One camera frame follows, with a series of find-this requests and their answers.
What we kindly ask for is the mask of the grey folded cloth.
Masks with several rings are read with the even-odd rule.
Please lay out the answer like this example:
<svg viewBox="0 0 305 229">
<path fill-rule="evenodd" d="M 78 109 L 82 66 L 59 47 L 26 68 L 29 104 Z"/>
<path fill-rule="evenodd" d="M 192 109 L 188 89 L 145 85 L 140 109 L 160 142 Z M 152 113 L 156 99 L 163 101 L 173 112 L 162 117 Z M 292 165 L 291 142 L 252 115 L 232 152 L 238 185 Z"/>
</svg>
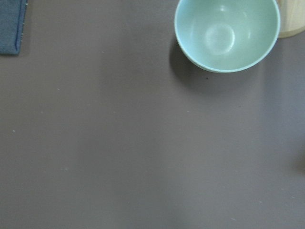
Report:
<svg viewBox="0 0 305 229">
<path fill-rule="evenodd" d="M 23 38 L 27 0 L 0 1 L 0 53 L 18 55 Z"/>
</svg>

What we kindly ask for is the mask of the light green bowl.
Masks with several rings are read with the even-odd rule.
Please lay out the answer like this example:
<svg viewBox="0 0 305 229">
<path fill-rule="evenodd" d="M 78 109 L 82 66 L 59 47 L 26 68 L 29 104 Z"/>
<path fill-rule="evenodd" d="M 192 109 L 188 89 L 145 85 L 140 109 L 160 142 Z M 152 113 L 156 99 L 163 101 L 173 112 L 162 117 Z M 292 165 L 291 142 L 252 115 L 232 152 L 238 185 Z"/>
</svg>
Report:
<svg viewBox="0 0 305 229">
<path fill-rule="evenodd" d="M 181 0 L 174 15 L 186 58 L 213 73 L 234 73 L 263 60 L 280 31 L 275 0 Z"/>
</svg>

